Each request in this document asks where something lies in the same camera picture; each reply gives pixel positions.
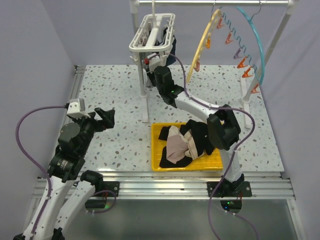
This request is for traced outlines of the blue round clip hanger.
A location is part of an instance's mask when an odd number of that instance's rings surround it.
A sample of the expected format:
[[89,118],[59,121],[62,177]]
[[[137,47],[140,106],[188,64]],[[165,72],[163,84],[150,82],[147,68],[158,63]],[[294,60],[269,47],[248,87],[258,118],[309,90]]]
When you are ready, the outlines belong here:
[[243,100],[248,101],[251,94],[257,93],[257,88],[263,83],[264,80],[264,76],[265,76],[265,70],[266,70],[266,60],[265,60],[265,53],[264,53],[264,49],[263,49],[263,45],[260,39],[260,36],[258,34],[258,31],[253,23],[253,17],[258,14],[260,12],[260,10],[257,13],[254,13],[252,16],[249,16],[242,8],[240,7],[236,7],[236,9],[243,15],[243,17],[247,20],[247,23],[249,24],[249,26],[251,27],[251,30],[253,31],[253,34],[255,36],[257,45],[258,45],[258,49],[259,49],[259,55],[260,55],[260,68],[257,68],[257,66],[255,64],[251,64],[252,61],[252,56],[250,54],[246,54],[247,51],[247,47],[242,44],[242,39],[239,35],[237,35],[237,31],[234,27],[232,27],[232,23],[230,20],[227,19],[226,14],[223,12],[222,16],[219,19],[218,25],[217,25],[217,29],[220,29],[221,27],[223,27],[224,25],[221,24],[221,22],[224,22],[228,28],[229,28],[229,33],[228,36],[225,40],[225,44],[229,44],[231,43],[233,40],[237,41],[237,44],[239,46],[238,51],[236,52],[236,54],[234,55],[234,59],[238,58],[238,54],[243,51],[243,56],[244,58],[242,59],[242,61],[238,64],[238,68],[244,68],[245,65],[243,65],[243,63],[248,59],[248,63],[249,63],[249,68],[247,69],[247,71],[245,71],[242,75],[242,78],[249,78],[250,76],[248,75],[248,72],[251,69],[254,69],[254,79],[251,82],[251,85],[249,87],[249,89],[245,92],[245,95],[243,96]]

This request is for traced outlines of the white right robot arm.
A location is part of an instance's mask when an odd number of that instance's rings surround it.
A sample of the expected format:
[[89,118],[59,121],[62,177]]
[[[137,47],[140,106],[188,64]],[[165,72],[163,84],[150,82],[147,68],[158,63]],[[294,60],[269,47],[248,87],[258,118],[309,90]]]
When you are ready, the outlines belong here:
[[237,146],[240,142],[241,128],[233,108],[209,105],[193,98],[185,87],[175,84],[172,73],[167,66],[158,66],[154,70],[154,82],[163,101],[176,109],[184,110],[205,122],[210,143],[219,150],[223,174],[213,195],[232,197],[239,193],[245,181],[240,170]]

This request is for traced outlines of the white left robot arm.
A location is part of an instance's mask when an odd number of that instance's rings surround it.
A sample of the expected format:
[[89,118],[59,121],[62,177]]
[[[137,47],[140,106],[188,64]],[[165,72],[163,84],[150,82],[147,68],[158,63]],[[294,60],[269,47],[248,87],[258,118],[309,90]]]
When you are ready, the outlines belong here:
[[72,112],[71,108],[71,104],[65,105],[72,122],[61,128],[48,169],[41,168],[47,183],[39,205],[27,228],[14,236],[15,240],[63,240],[90,197],[118,196],[105,187],[100,173],[92,170],[80,173],[95,133],[114,127],[116,111],[97,107],[86,113]]

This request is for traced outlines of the pink beige underwear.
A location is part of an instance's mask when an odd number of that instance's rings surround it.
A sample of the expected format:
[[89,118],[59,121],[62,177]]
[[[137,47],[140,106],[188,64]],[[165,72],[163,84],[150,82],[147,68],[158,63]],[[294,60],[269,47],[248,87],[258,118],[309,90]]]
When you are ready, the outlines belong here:
[[180,129],[174,125],[169,128],[168,137],[166,141],[166,159],[177,164],[186,155],[188,144],[185,137],[180,133]]

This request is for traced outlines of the yellow round clip hanger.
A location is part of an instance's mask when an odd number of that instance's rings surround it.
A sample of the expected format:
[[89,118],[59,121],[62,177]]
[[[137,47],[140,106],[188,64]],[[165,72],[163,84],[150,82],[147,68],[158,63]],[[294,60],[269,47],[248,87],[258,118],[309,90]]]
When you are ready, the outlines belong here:
[[186,76],[186,80],[185,80],[186,84],[190,82],[193,72],[199,72],[201,55],[204,49],[209,49],[211,47],[211,35],[214,29],[217,27],[218,21],[221,16],[222,16],[222,12],[220,9],[217,9],[211,14],[210,20],[208,21],[204,29],[204,32],[201,36],[201,39],[199,41],[199,44],[193,56],[192,63],[190,65],[188,74]]

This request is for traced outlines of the black underwear beige waistband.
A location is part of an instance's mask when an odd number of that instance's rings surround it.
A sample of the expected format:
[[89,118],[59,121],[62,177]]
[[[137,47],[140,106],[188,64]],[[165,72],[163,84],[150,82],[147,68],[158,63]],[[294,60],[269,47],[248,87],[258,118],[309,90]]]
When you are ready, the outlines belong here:
[[215,150],[209,140],[206,123],[190,119],[180,126],[179,131],[187,143],[188,150],[185,152],[187,157],[195,160],[205,154],[211,155]]

